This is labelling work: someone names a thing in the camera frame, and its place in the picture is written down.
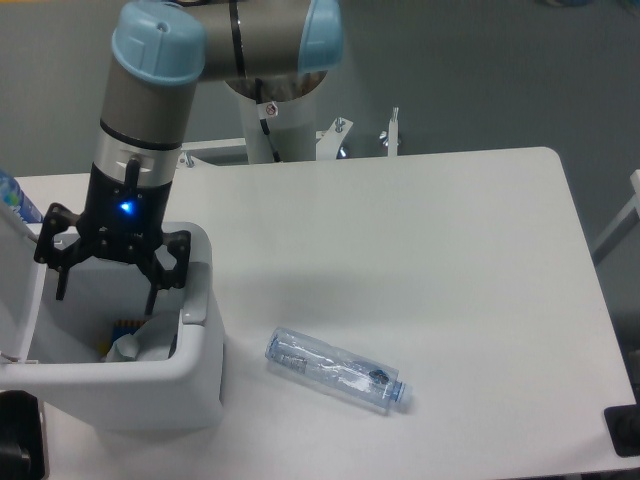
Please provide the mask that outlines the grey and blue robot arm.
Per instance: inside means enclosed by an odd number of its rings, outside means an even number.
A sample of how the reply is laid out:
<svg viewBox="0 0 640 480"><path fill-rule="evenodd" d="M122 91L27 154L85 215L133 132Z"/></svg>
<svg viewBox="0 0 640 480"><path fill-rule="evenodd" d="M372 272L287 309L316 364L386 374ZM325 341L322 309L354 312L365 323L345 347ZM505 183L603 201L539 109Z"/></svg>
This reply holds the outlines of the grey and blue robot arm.
<svg viewBox="0 0 640 480"><path fill-rule="evenodd" d="M263 81L324 72L343 55L335 1L131 1L111 37L111 65L84 209L54 203L34 259L58 275L98 258L148 279L146 311L187 280L191 235L162 228L200 81Z"/></svg>

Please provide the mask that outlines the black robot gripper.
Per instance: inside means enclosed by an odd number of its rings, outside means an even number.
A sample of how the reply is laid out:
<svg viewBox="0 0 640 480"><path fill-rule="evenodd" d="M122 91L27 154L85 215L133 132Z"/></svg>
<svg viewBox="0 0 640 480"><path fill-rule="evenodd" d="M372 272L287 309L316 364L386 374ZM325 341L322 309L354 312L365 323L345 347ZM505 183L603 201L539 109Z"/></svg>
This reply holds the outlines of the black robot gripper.
<svg viewBox="0 0 640 480"><path fill-rule="evenodd" d="M71 268L92 256L136 264L149 282L146 316L153 313L161 290L182 289L189 268L191 233L162 232L171 186L127 185L93 166L81 215L52 203L43 218L34 261L58 273L56 299L65 297ZM70 227L76 228L78 239L58 248L55 237Z"/></svg>

